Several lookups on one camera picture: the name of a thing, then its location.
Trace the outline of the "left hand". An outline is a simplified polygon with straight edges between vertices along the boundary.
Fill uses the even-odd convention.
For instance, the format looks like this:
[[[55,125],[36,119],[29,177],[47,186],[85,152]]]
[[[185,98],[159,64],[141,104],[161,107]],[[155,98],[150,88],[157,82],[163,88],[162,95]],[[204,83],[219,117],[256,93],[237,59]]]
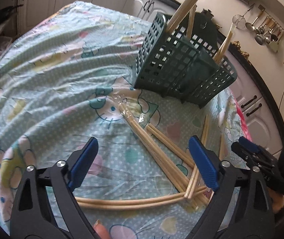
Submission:
[[[96,220],[93,228],[101,239],[111,238],[108,230],[105,228],[105,226],[102,224],[102,222],[99,219]]]

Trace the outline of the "right hand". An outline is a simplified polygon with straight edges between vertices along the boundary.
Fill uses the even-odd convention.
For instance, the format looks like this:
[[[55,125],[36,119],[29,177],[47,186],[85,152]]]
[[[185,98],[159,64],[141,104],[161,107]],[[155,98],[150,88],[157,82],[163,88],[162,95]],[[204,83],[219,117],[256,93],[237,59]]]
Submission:
[[[270,198],[272,200],[272,209],[274,214],[278,213],[284,207],[284,195],[268,188]]]

